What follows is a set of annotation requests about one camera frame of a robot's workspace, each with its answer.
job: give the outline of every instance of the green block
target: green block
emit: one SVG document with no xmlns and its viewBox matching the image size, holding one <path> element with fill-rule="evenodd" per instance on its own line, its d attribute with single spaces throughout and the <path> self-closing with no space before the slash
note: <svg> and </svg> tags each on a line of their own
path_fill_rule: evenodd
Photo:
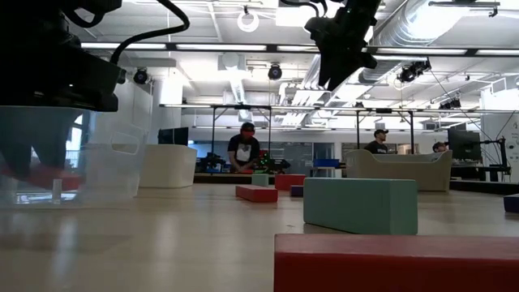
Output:
<svg viewBox="0 0 519 292">
<path fill-rule="evenodd" d="M 418 185 L 414 180 L 307 178 L 306 223 L 355 234 L 416 234 Z"/>
<path fill-rule="evenodd" d="M 251 184 L 260 187 L 268 187 L 268 174 L 252 174 Z"/>
</svg>

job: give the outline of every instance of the red object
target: red object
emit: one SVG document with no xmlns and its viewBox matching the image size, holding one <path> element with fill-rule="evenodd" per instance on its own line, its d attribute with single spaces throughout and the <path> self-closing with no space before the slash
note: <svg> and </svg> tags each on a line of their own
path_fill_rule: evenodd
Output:
<svg viewBox="0 0 519 292">
<path fill-rule="evenodd" d="M 277 202 L 277 190 L 260 186 L 236 186 L 236 196 L 256 203 Z"/>
<path fill-rule="evenodd" d="M 304 185 L 306 175 L 304 174 L 277 174 L 276 189 L 280 191 L 290 191 L 292 186 Z"/>
<path fill-rule="evenodd" d="M 517 291 L 519 238 L 276 235 L 274 292 Z"/>
<path fill-rule="evenodd" d="M 83 183 L 83 178 L 78 174 L 71 174 L 65 170 L 48 167 L 45 165 L 37 165 L 33 167 L 27 178 L 17 178 L 9 169 L 2 170 L 2 174 L 16 178 L 19 181 L 27 182 L 35 187 L 41 187 L 46 190 L 52 190 L 55 179 L 62 180 L 62 191 L 73 191 L 79 189 L 79 185 Z"/>
</svg>

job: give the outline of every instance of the man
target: man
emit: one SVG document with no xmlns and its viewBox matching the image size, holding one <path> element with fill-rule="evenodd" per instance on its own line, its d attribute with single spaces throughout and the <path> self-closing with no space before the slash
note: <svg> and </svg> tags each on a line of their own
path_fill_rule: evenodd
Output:
<svg viewBox="0 0 519 292">
<path fill-rule="evenodd" d="M 249 170 L 260 156 L 260 142 L 253 137 L 254 134 L 254 124 L 245 122 L 240 134 L 230 139 L 227 151 L 233 171 Z"/>
<path fill-rule="evenodd" d="M 444 142 L 436 142 L 432 145 L 432 151 L 435 153 L 447 151 L 447 144 Z"/>
<path fill-rule="evenodd" d="M 388 147 L 384 145 L 384 142 L 386 141 L 386 134 L 388 133 L 388 130 L 379 129 L 375 131 L 375 133 L 373 133 L 375 140 L 364 147 L 364 149 L 373 154 L 388 154 Z"/>
</svg>

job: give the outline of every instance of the ceiling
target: ceiling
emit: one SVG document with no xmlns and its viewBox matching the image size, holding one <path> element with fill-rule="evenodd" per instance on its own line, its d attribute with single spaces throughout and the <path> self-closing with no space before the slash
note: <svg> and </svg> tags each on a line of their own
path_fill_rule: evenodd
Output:
<svg viewBox="0 0 519 292">
<path fill-rule="evenodd" d="M 261 14 L 259 27 L 254 32 L 244 32 L 237 25 L 238 14 L 242 11 L 240 4 L 219 2 L 193 1 L 189 5 L 177 2 L 190 18 L 190 28 L 182 33 L 163 36 L 149 41 L 157 42 L 223 42 L 223 43 L 256 43 L 256 44 L 312 44 L 309 34 L 300 27 L 276 26 L 275 14 L 277 0 L 250 2 L 249 10 Z M 403 0 L 384 0 L 386 7 L 379 10 L 377 18 L 381 25 L 391 13 L 400 6 Z M 519 11 L 506 11 L 508 16 Z M 82 12 L 85 19 L 91 17 Z M 109 13 L 103 21 L 94 28 L 84 29 L 72 26 L 71 32 L 83 42 L 121 42 L 135 34 L 173 27 L 180 24 L 178 18 L 171 15 L 163 6 L 151 0 L 125 1 L 122 8 Z M 504 17 L 497 15 L 489 18 L 487 11 L 471 13 L 461 18 L 457 24 L 438 38 L 432 46 L 452 47 L 519 47 L 519 17 Z M 202 96 L 222 96 L 224 91 L 230 91 L 229 82 L 219 78 L 217 72 L 217 53 L 190 52 L 137 52 L 127 51 L 123 57 L 129 60 L 174 59 L 190 80 L 184 89 L 185 97 L 195 99 Z M 281 83 L 301 80 L 311 65 L 313 55 L 310 54 L 258 54 L 245 53 L 248 69 L 252 69 L 252 77 L 243 80 L 246 91 L 278 92 Z M 270 64 L 281 64 L 283 79 L 269 81 L 267 77 Z M 467 107 L 478 105 L 479 91 L 477 89 L 488 85 L 488 82 L 499 78 L 501 73 L 519 73 L 519 58 L 431 58 L 432 74 L 421 76 L 416 82 L 407 84 L 404 88 L 395 81 L 395 75 L 387 76 L 383 84 L 376 86 L 368 93 L 369 101 L 379 106 L 405 104 L 418 106 L 426 104 L 430 99 L 440 97 L 445 90 L 465 88 L 462 100 Z M 148 68 L 156 79 L 168 74 L 165 67 Z"/>
</svg>

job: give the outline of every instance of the clear plastic bin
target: clear plastic bin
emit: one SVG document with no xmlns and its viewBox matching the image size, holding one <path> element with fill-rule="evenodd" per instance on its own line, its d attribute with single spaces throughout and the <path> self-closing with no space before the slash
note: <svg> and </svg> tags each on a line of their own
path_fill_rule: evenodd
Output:
<svg viewBox="0 0 519 292">
<path fill-rule="evenodd" d="M 0 107 L 0 208 L 69 208 L 134 197 L 148 133 L 120 115 Z"/>
</svg>

